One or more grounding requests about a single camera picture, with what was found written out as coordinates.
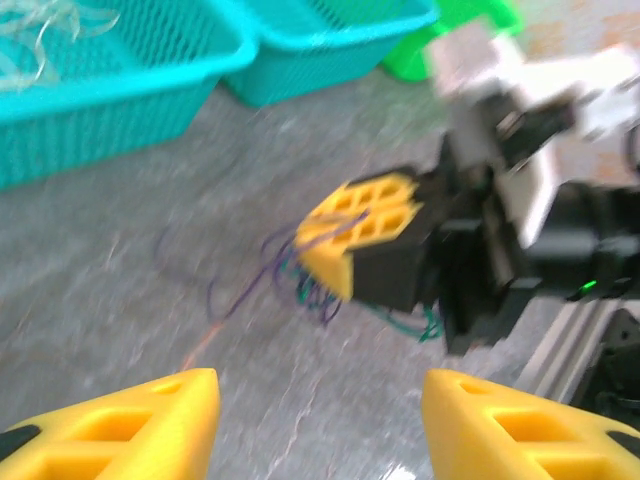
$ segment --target yellow gripper pad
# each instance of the yellow gripper pad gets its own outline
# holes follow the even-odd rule
[[[462,373],[427,373],[422,415],[437,480],[640,479],[640,432]]]
[[[0,433],[0,479],[203,480],[219,410],[194,369],[38,415]]]
[[[307,216],[296,232],[300,261],[339,298],[411,311],[425,261],[425,242],[442,205],[412,167],[342,185]],[[353,228],[305,249],[363,213]]]

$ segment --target mesh basket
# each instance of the mesh basket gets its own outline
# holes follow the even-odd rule
[[[82,5],[120,19],[75,42],[48,29],[43,45],[60,81],[0,93],[0,188],[179,136],[220,76],[255,57],[246,18],[226,0]],[[37,66],[11,39],[0,38],[0,52],[21,69]]]
[[[256,61],[225,81],[262,106],[369,73],[402,39],[437,20],[429,0],[242,0],[260,35]]]

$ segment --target floor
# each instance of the floor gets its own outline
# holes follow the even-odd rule
[[[179,140],[0,197],[0,429],[185,365],[215,367],[223,411],[210,479],[431,478],[419,401],[433,367],[505,384],[557,307],[464,358],[356,307],[324,329],[265,282],[209,343],[204,291],[231,302],[269,232],[341,182],[433,163],[444,116],[426,86],[369,77],[254,111],[218,88]]]

